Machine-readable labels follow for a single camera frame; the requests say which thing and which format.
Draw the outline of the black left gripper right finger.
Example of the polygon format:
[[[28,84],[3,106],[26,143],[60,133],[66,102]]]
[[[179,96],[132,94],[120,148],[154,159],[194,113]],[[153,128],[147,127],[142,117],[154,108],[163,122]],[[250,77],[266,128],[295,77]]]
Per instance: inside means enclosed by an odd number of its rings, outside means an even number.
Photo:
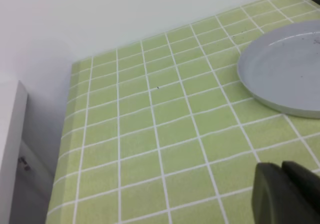
[[[283,161],[282,170],[293,182],[304,199],[314,208],[320,208],[320,177],[294,161]]]

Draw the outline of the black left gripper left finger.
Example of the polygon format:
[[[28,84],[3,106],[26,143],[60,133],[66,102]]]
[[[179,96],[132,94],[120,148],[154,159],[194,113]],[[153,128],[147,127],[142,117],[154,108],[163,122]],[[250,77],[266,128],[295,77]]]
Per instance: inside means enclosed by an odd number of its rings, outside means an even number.
[[[314,209],[290,178],[270,162],[255,167],[251,207],[256,224],[318,224],[320,209]]]

